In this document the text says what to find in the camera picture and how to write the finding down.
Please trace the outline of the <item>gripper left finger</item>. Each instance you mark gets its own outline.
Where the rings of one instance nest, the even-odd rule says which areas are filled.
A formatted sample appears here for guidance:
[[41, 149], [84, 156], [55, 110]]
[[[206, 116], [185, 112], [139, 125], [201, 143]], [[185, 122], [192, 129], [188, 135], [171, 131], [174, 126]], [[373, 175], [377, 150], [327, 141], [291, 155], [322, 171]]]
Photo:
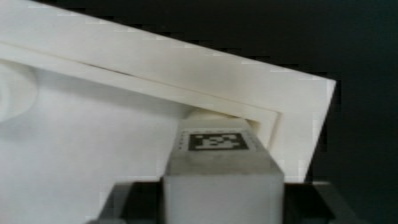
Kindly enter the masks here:
[[87, 224], [164, 224], [160, 181], [114, 185], [98, 218]]

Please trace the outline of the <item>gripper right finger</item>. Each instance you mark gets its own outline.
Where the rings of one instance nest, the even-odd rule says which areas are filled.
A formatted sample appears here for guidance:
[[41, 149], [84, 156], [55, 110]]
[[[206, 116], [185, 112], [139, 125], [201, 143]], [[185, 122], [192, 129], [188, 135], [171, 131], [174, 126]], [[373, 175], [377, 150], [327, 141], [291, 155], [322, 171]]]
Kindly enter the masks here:
[[283, 224], [363, 224], [329, 182], [284, 185]]

